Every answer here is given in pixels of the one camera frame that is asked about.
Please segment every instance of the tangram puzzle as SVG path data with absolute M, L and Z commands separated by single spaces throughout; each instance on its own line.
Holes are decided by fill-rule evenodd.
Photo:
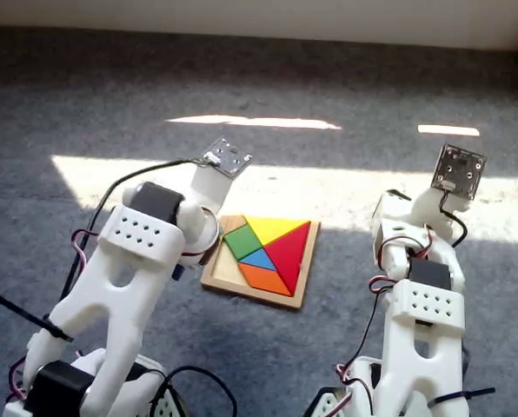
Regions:
M 202 284 L 299 308 L 319 222 L 229 215 L 221 224 Z

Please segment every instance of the puzzle piece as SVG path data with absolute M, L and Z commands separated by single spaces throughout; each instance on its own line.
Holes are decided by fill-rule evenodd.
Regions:
M 248 224 L 228 233 L 224 240 L 238 261 L 261 248 L 261 243 Z
M 251 287 L 269 291 L 271 293 L 290 296 L 290 292 L 276 271 L 252 267 L 245 263 L 240 263 L 238 266 Z
M 269 259 L 267 252 L 265 252 L 265 249 L 262 248 L 256 250 L 251 255 L 247 255 L 240 262 L 245 263 L 246 265 L 251 265 L 252 267 L 259 267 L 270 269 L 271 271 L 276 271 L 276 268 L 273 265 L 273 262 Z
M 269 219 L 267 217 L 254 217 L 250 215 L 246 215 L 245 220 L 263 245 L 268 245 L 304 223 L 309 223 L 306 220 Z
M 309 222 L 306 222 L 287 235 L 265 246 L 265 251 L 269 255 L 270 260 L 275 264 L 276 271 L 282 277 L 291 294 L 294 294 L 296 291 L 303 249 L 305 248 L 305 242 L 308 240 L 308 234 Z

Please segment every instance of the orange triangle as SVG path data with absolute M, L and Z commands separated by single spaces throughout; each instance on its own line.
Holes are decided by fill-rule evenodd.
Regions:
M 239 263 L 238 267 L 240 267 L 243 276 L 251 287 L 290 296 L 290 292 L 276 271 L 252 267 L 245 263 Z

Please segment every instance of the black cable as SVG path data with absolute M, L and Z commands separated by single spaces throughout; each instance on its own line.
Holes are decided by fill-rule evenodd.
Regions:
M 440 397 L 436 397 L 435 399 L 429 401 L 427 403 L 428 408 L 433 408 L 437 404 L 441 404 L 444 401 L 454 400 L 456 398 L 466 397 L 466 400 L 471 400 L 474 397 L 478 397 L 480 395 L 494 394 L 496 393 L 496 389 L 494 387 L 477 389 L 475 391 L 458 391 L 452 394 L 441 395 Z
M 95 211 L 93 212 L 93 216 L 91 216 L 89 223 L 87 223 L 86 229 L 90 231 L 93 230 L 96 224 L 96 219 L 100 215 L 101 211 L 103 210 L 104 204 L 109 199 L 110 195 L 114 192 L 116 187 L 118 187 L 123 182 L 126 182 L 130 180 L 131 178 L 134 178 L 135 176 L 146 174 L 150 171 L 155 171 L 157 169 L 164 169 L 164 168 L 170 168 L 175 167 L 177 165 L 182 165 L 184 163 L 195 163 L 199 166 L 206 166 L 206 165 L 212 165 L 212 162 L 208 162 L 201 159 L 181 159 L 178 161 L 172 161 L 172 162 L 163 162 L 159 163 L 157 165 L 151 165 L 150 167 L 139 169 L 137 171 L 132 172 L 131 174 L 127 174 L 116 181 L 114 181 L 110 187 L 106 190 L 103 197 L 101 198 L 101 201 L 98 203 L 98 205 L 95 208 Z M 82 238 L 82 241 L 79 244 L 79 248 L 83 251 L 85 247 L 87 246 L 87 242 L 89 241 L 90 235 L 85 234 Z M 76 254 L 76 258 L 71 264 L 70 271 L 68 273 L 68 277 L 66 278 L 66 282 L 64 283 L 62 293 L 60 294 L 60 300 L 63 300 L 66 295 L 68 295 L 71 291 L 71 289 L 76 285 L 77 278 L 79 277 L 79 273 L 77 273 L 77 269 L 79 267 L 79 262 L 81 258 L 78 254 Z
M 170 380 L 176 375 L 180 374 L 183 371 L 193 371 L 197 372 L 199 374 L 207 375 L 210 379 L 212 379 L 214 382 L 216 382 L 220 388 L 224 391 L 226 396 L 230 399 L 230 402 L 232 403 L 232 417 L 236 417 L 238 415 L 238 405 L 236 398 L 229 390 L 228 386 L 224 383 L 223 380 L 221 380 L 218 376 L 210 372 L 209 370 L 202 368 L 202 367 L 194 367 L 191 365 L 186 365 L 183 367 L 177 367 L 172 372 L 170 372 L 168 375 L 164 376 L 164 381 L 161 384 L 161 386 L 156 390 L 155 397 L 151 401 L 151 409 L 149 416 L 155 417 L 156 408 L 158 407 L 158 401 L 166 394 L 166 390 L 169 388 Z
M 458 223 L 460 225 L 460 227 L 462 227 L 462 234 L 460 235 L 460 237 L 458 239 L 456 239 L 456 241 L 454 243 L 452 243 L 452 247 L 455 248 L 460 243 L 462 243 L 462 241 L 468 235 L 468 226 L 466 226 L 466 223 L 464 223 L 458 217 L 456 217 L 449 211 L 442 208 L 442 206 L 444 206 L 444 203 L 446 202 L 447 198 L 448 198 L 448 191 L 444 191 L 444 193 L 442 194 L 441 202 L 439 203 L 439 211 L 441 213 L 443 213 L 446 217 L 448 217 L 450 220 L 452 220 L 453 222 Z
M 19 307 L 17 304 L 14 304 L 12 301 L 2 297 L 0 295 L 0 305 L 6 307 L 10 311 L 13 311 L 16 314 L 21 315 L 25 320 L 30 321 L 31 323 L 39 326 L 40 328 L 44 328 L 45 330 L 48 330 L 50 334 L 52 334 L 57 339 L 64 339 L 65 341 L 73 341 L 74 339 L 70 336 L 68 336 L 64 331 L 52 324 L 52 322 L 49 320 L 48 316 L 45 315 L 42 319 L 39 319 L 35 315 L 31 314 L 29 311 L 24 310 L 23 308 Z
M 462 339 L 462 378 L 466 378 L 466 373 L 469 368 L 469 361 L 471 360 L 471 353 L 468 348 L 464 344 L 464 340 Z
M 352 378 L 351 380 L 349 380 L 349 384 L 346 385 L 352 385 L 354 382 L 359 382 L 365 388 L 365 393 L 367 394 L 367 397 L 369 399 L 369 411 L 371 412 L 371 415 L 373 415 L 373 397 L 371 396 L 371 391 L 369 391 L 369 387 L 361 378 Z
M 350 360 L 344 364 L 344 367 L 342 369 L 342 378 L 341 379 L 342 379 L 342 383 L 344 385 L 351 385 L 353 383 L 353 379 L 351 379 L 351 380 L 345 379 L 346 372 L 348 371 L 348 368 L 350 367 L 352 362 L 355 361 L 355 359 L 359 356 L 360 352 L 363 349 L 363 345 L 365 344 L 365 341 L 367 339 L 369 329 L 371 328 L 371 323 L 373 322 L 373 318 L 375 317 L 375 313 L 377 311 L 379 295 L 384 294 L 386 291 L 388 291 L 392 287 L 393 286 L 388 285 L 386 287 L 379 288 L 378 292 L 375 294 L 375 301 L 373 302 L 373 309 L 371 310 L 371 316 L 369 317 L 369 321 L 367 322 L 367 326 L 365 327 L 365 330 L 363 330 L 363 336 L 362 336 L 362 340 L 360 341 L 360 346 L 357 348 L 357 350 L 355 351 L 355 354 L 350 358 Z

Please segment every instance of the red triangle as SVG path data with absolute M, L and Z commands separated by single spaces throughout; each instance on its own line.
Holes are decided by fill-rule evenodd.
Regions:
M 264 247 L 270 260 L 275 264 L 276 271 L 278 271 L 292 295 L 296 291 L 297 278 L 300 274 L 303 250 L 305 249 L 305 242 L 308 240 L 308 234 L 309 222 Z

